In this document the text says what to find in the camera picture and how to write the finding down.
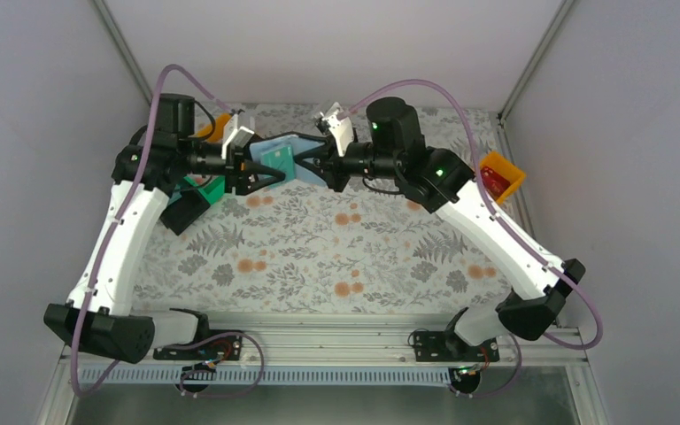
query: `orange bin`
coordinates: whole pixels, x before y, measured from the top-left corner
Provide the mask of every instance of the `orange bin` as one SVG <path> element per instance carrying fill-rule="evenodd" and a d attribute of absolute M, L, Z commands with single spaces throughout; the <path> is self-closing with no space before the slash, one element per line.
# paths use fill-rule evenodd
<path fill-rule="evenodd" d="M 509 187 L 496 199 L 497 204 L 502 205 L 510 195 L 515 193 L 525 180 L 525 172 L 514 166 L 513 163 L 509 162 L 496 151 L 489 152 L 488 155 L 481 159 L 479 167 L 484 168 L 485 166 L 494 170 L 509 182 Z"/>
<path fill-rule="evenodd" d="M 207 138 L 208 143 L 218 143 L 220 139 L 222 139 L 223 130 L 225 129 L 225 125 L 228 124 L 229 120 L 230 115 L 227 113 L 223 113 L 220 117 L 215 119 L 215 132 Z M 208 135 L 212 128 L 212 124 L 207 124 L 201 130 L 197 131 L 194 136 L 202 137 L 203 135 Z"/>

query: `table surface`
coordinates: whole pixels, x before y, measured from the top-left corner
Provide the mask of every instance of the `table surface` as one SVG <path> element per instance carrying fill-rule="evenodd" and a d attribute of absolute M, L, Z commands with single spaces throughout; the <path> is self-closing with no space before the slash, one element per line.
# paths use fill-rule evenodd
<path fill-rule="evenodd" d="M 234 107 L 253 111 L 263 136 L 317 134 L 311 104 Z M 467 115 L 480 157 L 497 151 L 489 114 Z M 420 108 L 419 117 L 427 145 L 472 163 L 453 109 Z M 364 114 L 352 120 L 361 142 L 370 141 Z M 197 116 L 199 127 L 205 122 Z M 509 200 L 503 207 L 512 215 Z M 249 197 L 226 195 L 181 236 L 158 223 L 135 283 L 135 309 L 456 313 L 508 290 L 467 237 L 419 205 L 373 193 L 358 178 L 343 193 L 293 181 Z"/>

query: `white wall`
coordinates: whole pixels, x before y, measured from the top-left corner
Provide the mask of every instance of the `white wall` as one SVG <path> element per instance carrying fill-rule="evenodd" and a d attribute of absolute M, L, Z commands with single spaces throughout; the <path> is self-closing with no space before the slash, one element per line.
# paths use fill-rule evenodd
<path fill-rule="evenodd" d="M 61 345 L 43 311 L 84 268 L 144 113 L 89 2 L 0 5 L 0 424 L 35 419 Z"/>
<path fill-rule="evenodd" d="M 175 62 L 224 100 L 352 104 L 404 78 L 499 110 L 561 0 L 107 0 L 152 84 Z M 171 90 L 198 94 L 182 78 Z M 429 89 L 401 91 L 447 105 Z"/>
<path fill-rule="evenodd" d="M 579 2 L 507 121 L 538 236 L 588 267 L 611 420 L 680 423 L 680 2 Z"/>

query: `metal floor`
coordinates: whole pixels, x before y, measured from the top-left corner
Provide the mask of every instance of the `metal floor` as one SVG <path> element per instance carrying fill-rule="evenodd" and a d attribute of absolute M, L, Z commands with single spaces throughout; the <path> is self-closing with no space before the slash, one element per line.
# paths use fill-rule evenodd
<path fill-rule="evenodd" d="M 483 390 L 512 373 L 484 373 Z M 218 390 L 233 391 L 223 386 Z M 456 398 L 444 388 L 262 386 L 245 398 L 183 398 L 173 385 L 105 385 L 75 401 L 68 423 L 80 424 L 573 424 L 575 405 L 563 367 L 528 367 L 495 398 Z"/>

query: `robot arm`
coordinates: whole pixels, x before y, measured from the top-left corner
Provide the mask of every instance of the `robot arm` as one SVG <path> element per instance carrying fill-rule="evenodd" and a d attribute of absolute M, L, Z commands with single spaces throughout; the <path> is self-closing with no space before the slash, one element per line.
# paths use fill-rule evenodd
<path fill-rule="evenodd" d="M 141 184 L 104 250 L 97 281 L 91 290 L 90 269 L 108 228 L 116 220 L 116 212 L 132 188 L 142 147 L 130 144 L 117 156 L 111 202 L 88 264 L 66 302 L 51 304 L 46 309 L 45 324 L 66 344 L 71 344 L 80 305 L 85 294 L 91 291 L 80 339 L 81 352 L 136 363 L 150 349 L 185 344 L 201 332 L 203 315 L 197 312 L 171 310 L 130 315 L 134 276 L 142 263 L 144 247 L 176 185 L 185 175 L 225 175 L 227 190 L 239 195 L 285 179 L 284 173 L 249 160 L 245 147 L 254 131 L 253 118 L 246 115 L 236 113 L 231 118 L 224 135 L 227 152 L 220 145 L 193 142 L 190 138 L 194 132 L 193 104 L 193 97 L 161 97 L 158 123 L 162 124 L 154 129 Z"/>
<path fill-rule="evenodd" d="M 505 274 L 513 289 L 497 305 L 465 308 L 451 321 L 448 332 L 466 345 L 514 333 L 534 341 L 556 320 L 571 292 L 548 270 L 555 267 L 579 282 L 585 268 L 576 259 L 563 261 L 534 241 L 493 200 L 496 214 L 542 254 L 546 266 L 531 257 L 494 219 L 475 182 L 473 170 L 454 152 L 426 147 L 415 109 L 396 97 L 371 103 L 367 119 L 371 143 L 357 143 L 350 120 L 334 104 L 315 116 L 329 140 L 327 146 L 299 154 L 297 164 L 310 169 L 335 191 L 351 176 L 393 179 L 402 194 L 435 213 L 472 240 Z"/>
<path fill-rule="evenodd" d="M 237 195 L 252 193 L 285 178 L 284 173 L 251 160 L 249 145 L 263 142 L 254 135 L 252 118 L 236 114 L 227 126 L 222 146 L 194 144 L 189 139 L 194 128 L 193 113 L 182 113 L 193 111 L 193 98 L 161 97 L 158 113 L 165 111 L 175 118 L 166 120 L 163 113 L 163 122 L 175 125 L 154 130 L 142 184 L 100 267 L 81 335 L 82 352 L 136 363 L 150 349 L 192 342 L 201 328 L 206 328 L 206 318 L 203 324 L 203 316 L 197 312 L 172 310 L 130 315 L 133 275 L 141 263 L 143 248 L 176 184 L 186 174 L 224 175 L 226 191 Z M 319 176 L 337 192 L 344 190 L 352 176 L 393 179 L 406 198 L 473 240 L 514 286 L 498 305 L 469 307 L 455 315 L 445 331 L 452 340 L 449 344 L 452 349 L 467 350 L 508 332 L 524 339 L 538 339 L 556 319 L 571 289 L 548 273 L 493 219 L 476 187 L 473 170 L 452 151 L 427 147 L 415 109 L 402 99 L 385 97 L 368 106 L 371 143 L 357 141 L 350 119 L 343 117 L 343 113 L 339 104 L 332 104 L 315 116 L 327 142 L 298 153 L 294 157 L 296 164 Z M 116 159 L 112 175 L 115 184 L 102 236 L 114 220 L 113 211 L 131 188 L 140 154 L 141 147 L 132 144 Z M 579 282 L 584 274 L 579 261 L 562 261 L 533 241 L 497 205 L 494 207 L 524 240 L 543 254 L 549 265 Z M 43 318 L 67 344 L 72 341 L 78 307 L 88 291 L 89 270 L 102 236 L 66 303 L 49 305 Z"/>

